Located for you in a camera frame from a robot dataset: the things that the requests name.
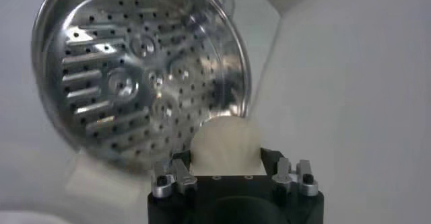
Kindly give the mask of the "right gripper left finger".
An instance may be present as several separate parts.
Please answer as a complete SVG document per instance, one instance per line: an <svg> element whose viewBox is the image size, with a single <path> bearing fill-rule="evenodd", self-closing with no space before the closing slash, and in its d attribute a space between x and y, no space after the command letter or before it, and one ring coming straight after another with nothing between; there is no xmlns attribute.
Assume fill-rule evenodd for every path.
<svg viewBox="0 0 431 224"><path fill-rule="evenodd" d="M190 171L191 152L175 153L170 159L156 162L151 170L151 191L154 198L168 198L176 190L186 195L197 190L197 177Z"/></svg>

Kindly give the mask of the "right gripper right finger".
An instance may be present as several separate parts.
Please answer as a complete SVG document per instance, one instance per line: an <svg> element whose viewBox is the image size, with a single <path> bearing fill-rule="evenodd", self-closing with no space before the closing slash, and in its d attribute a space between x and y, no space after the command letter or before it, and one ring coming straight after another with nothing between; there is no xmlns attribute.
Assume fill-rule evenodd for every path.
<svg viewBox="0 0 431 224"><path fill-rule="evenodd" d="M296 184L301 195L318 195L319 184L312 173L309 160L301 159L293 170L290 160L280 151L261 148L261 161L267 175L286 192L291 192L292 186Z"/></svg>

